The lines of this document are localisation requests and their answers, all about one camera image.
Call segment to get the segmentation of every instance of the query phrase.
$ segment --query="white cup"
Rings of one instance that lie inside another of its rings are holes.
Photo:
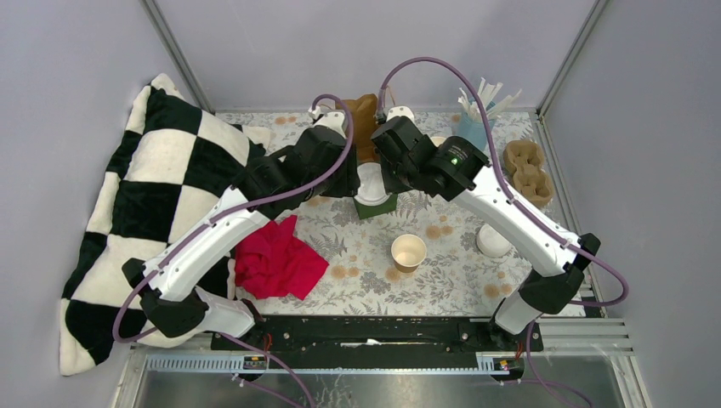
[[[410,274],[426,258],[426,244],[413,234],[401,235],[390,246],[395,268],[400,272]]]
[[[475,243],[484,255],[491,258],[502,257],[507,254],[512,247],[511,243],[489,224],[484,224],[480,227],[475,237]]]

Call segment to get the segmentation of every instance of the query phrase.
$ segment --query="checkered pillow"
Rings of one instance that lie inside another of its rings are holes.
[[[131,291],[122,265],[129,258],[152,258],[174,243],[213,207],[249,156],[264,154],[256,143],[267,145],[271,134],[261,127],[232,127],[189,105],[165,74],[143,88],[105,170],[77,267],[63,291],[63,375],[86,371],[110,354],[113,320]],[[215,264],[199,286],[233,296],[234,262]],[[120,333],[129,337],[150,327],[136,298]],[[167,338],[156,331],[140,342],[173,347],[193,334]]]

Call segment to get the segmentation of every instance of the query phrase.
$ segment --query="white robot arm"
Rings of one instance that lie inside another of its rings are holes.
[[[318,194],[355,195],[360,182],[352,151],[346,166],[308,195],[234,211],[244,202],[290,190],[326,171],[338,158],[344,143],[342,124],[343,113],[332,112],[306,129],[296,145],[261,161],[249,162],[246,172],[183,238],[145,263],[134,260],[123,267],[130,282],[137,282],[139,274],[160,271],[149,282],[150,289],[141,292],[141,306],[163,334],[175,337],[190,330],[203,330],[239,337],[253,326],[258,314],[249,302],[214,296],[196,287],[196,283],[237,242],[282,211],[293,210]],[[493,324],[517,335],[539,315],[557,314],[575,296],[588,261],[555,243],[507,201],[488,159],[472,144],[450,137],[436,148],[417,129],[407,107],[391,110],[372,140],[382,157],[383,181],[388,192],[421,190],[432,196],[441,195],[485,220],[531,262],[533,270],[523,285],[499,305]],[[569,243],[593,254],[598,251],[600,243],[595,236],[579,236],[565,230],[521,195],[516,199]]]
[[[140,306],[166,337],[189,331],[222,332],[240,337],[260,315],[248,301],[234,301],[206,292],[197,282],[238,242],[265,226],[285,210],[297,208],[312,196],[354,196],[360,186],[355,172],[355,149],[325,182],[304,195],[254,208],[250,201],[307,184],[328,170],[345,145],[345,114],[333,111],[305,129],[300,140],[270,156],[252,159],[225,190],[218,203],[164,252],[143,262],[130,259],[123,267],[136,286],[156,271],[139,293]]]

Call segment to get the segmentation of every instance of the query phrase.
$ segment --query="red cloth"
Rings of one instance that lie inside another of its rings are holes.
[[[255,298],[291,293],[303,300],[321,279],[328,262],[293,236],[298,216],[270,221],[236,246],[236,285]]]

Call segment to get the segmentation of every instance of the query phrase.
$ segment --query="paper cup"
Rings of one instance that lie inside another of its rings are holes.
[[[395,268],[400,272],[410,274],[426,258],[426,244],[422,239],[413,235],[401,235],[390,246]]]

